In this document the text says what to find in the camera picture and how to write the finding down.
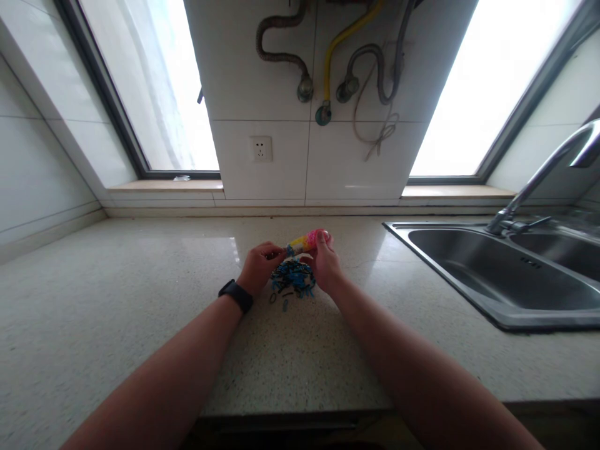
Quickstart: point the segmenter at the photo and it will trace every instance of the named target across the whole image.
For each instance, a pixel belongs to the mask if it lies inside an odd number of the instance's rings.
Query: forearm
[[[173,448],[194,424],[242,317],[221,296],[135,370],[63,449]]]
[[[351,281],[331,297],[425,447],[541,448],[481,383]]]

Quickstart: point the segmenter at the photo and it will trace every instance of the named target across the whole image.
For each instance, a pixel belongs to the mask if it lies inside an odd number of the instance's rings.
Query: electrical outlet
[[[248,138],[251,160],[255,163],[270,163],[273,160],[273,147],[270,136],[250,136]]]

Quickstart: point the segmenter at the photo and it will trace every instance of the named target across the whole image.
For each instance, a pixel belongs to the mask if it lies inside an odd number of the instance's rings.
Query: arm
[[[271,242],[250,250],[237,284],[256,297],[285,257],[285,250]],[[233,298],[217,298],[117,387],[62,448],[180,445],[206,402],[241,318]]]
[[[348,280],[317,236],[317,283],[338,306],[382,385],[426,448],[541,449],[525,427],[473,376]]]

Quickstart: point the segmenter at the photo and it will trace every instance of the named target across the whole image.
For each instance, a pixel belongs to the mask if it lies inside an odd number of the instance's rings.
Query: speckled countertop
[[[317,227],[349,276],[500,400],[600,398],[600,332],[496,329],[381,226],[390,220],[110,219],[0,266],[0,447],[60,445],[237,277],[250,248]],[[283,312],[269,293],[237,330],[205,415],[391,407],[327,295]]]

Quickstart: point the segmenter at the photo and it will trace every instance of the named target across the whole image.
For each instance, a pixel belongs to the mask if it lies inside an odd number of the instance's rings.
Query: window frame
[[[590,23],[594,17],[594,0],[583,0],[544,62],[541,64],[523,95],[506,119],[500,133],[482,159],[475,175],[468,176],[409,176],[407,184],[486,184],[531,114],[544,98],[554,80],[570,60],[577,47],[597,28]]]
[[[221,179],[220,171],[163,171],[150,168],[81,5],[78,0],[54,0],[54,3],[119,140],[129,156],[137,177],[139,179],[173,179],[176,176],[188,175],[191,179]]]

